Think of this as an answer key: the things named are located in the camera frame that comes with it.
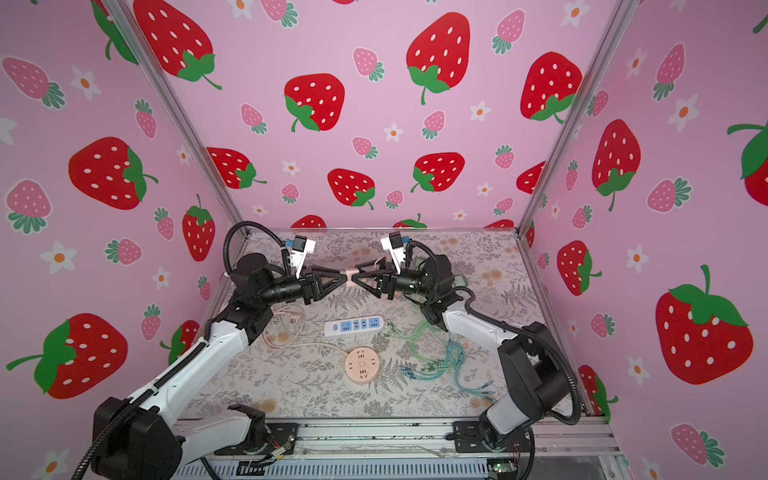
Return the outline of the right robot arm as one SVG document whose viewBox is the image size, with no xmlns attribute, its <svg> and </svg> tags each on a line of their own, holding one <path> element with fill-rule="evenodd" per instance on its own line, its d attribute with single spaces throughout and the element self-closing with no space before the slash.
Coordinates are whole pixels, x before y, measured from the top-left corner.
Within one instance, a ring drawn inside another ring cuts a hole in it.
<svg viewBox="0 0 768 480">
<path fill-rule="evenodd" d="M 455 283 L 450 260 L 411 240 L 392 259 L 360 264 L 350 280 L 377 298 L 416 295 L 425 320 L 498 354 L 506 394 L 478 419 L 477 440 L 492 450 L 550 416 L 574 426 L 582 417 L 578 378 L 546 325 L 517 327 L 474 307 L 476 294 Z"/>
</svg>

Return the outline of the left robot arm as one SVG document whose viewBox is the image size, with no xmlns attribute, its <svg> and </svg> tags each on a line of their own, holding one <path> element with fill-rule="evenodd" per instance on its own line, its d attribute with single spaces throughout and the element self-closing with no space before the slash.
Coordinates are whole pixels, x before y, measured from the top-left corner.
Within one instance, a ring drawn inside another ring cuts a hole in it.
<svg viewBox="0 0 768 480">
<path fill-rule="evenodd" d="M 280 264 L 257 253 L 232 262 L 230 243 L 243 228 L 257 229 L 276 241 Z M 233 225 L 223 243 L 225 273 L 234 284 L 229 302 L 162 373 L 127 398 L 111 397 L 97 408 L 92 444 L 73 478 L 93 471 L 106 479 L 169 479 L 179 467 L 205 461 L 222 448 L 240 446 L 258 452 L 269 444 L 265 413 L 243 404 L 187 427 L 177 422 L 208 381 L 261 336 L 274 316 L 273 305 L 294 301 L 309 305 L 347 282 L 343 271 L 305 266 L 313 250 L 313 241 L 304 236 L 284 241 L 257 222 Z"/>
</svg>

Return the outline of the pink plug adapter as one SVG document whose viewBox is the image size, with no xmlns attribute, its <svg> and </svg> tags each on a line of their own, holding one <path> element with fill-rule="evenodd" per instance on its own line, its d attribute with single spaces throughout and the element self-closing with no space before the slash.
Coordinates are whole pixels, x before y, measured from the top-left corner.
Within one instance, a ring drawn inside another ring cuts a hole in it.
<svg viewBox="0 0 768 480">
<path fill-rule="evenodd" d="M 355 287 L 356 286 L 355 282 L 353 281 L 353 276 L 358 274 L 358 270 L 357 269 L 340 270 L 340 273 L 345 276 L 345 278 L 346 278 L 345 285 L 347 287 Z"/>
</svg>

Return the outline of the white blue power strip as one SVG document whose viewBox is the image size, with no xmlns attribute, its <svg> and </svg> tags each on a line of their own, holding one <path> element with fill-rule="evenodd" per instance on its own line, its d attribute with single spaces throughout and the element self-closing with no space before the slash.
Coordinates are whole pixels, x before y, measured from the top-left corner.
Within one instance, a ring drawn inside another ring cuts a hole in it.
<svg viewBox="0 0 768 480">
<path fill-rule="evenodd" d="M 364 316 L 346 320 L 328 321 L 324 324 L 324 336 L 335 338 L 349 335 L 375 334 L 385 326 L 384 319 L 379 316 Z"/>
</svg>

